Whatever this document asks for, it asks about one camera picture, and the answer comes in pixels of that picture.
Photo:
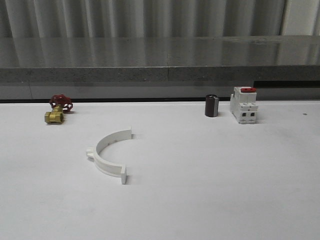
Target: black gap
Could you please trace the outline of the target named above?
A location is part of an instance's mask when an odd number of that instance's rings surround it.
[[[166,97],[166,98],[72,98],[73,103],[134,103],[134,102],[202,102],[205,97]],[[230,101],[221,97],[220,101]],[[49,99],[0,99],[0,103],[48,103]]]

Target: black cylinder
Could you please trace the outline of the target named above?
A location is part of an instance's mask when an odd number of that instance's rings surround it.
[[[207,117],[214,118],[218,116],[219,98],[216,95],[209,94],[205,96],[205,111]]]

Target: brass valve body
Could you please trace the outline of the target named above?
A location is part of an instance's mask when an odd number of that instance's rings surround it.
[[[64,113],[63,113],[63,107],[60,104],[57,104],[52,111],[47,111],[44,114],[44,121],[47,124],[53,124],[58,123],[62,124],[64,121]]]

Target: semicircular pipe clamp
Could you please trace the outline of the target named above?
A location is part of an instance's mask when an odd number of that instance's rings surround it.
[[[86,155],[93,160],[95,166],[104,174],[112,177],[121,178],[121,183],[126,184],[127,169],[125,164],[113,163],[103,159],[99,154],[107,146],[124,140],[132,139],[131,127],[128,130],[114,132],[102,138],[96,146],[88,147]]]

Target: valve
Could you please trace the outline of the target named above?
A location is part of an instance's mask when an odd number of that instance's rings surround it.
[[[74,106],[70,97],[66,97],[63,94],[53,95],[49,104],[52,107],[52,111],[47,111],[44,114],[44,121],[47,124],[62,124],[65,118],[64,113],[70,112]]]

